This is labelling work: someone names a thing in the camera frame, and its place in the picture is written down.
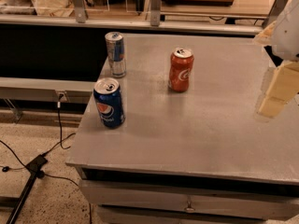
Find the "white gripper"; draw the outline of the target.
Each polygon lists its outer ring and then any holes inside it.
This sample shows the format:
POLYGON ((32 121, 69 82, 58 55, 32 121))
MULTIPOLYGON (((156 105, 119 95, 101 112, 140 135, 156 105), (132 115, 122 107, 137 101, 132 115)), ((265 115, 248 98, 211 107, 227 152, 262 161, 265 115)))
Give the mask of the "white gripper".
POLYGON ((267 25, 253 42, 261 46, 270 46, 272 42, 273 54, 288 60, 274 70, 258 109, 262 116, 273 118, 299 92, 299 62, 292 62, 299 61, 299 0, 291 0, 276 22, 267 25))

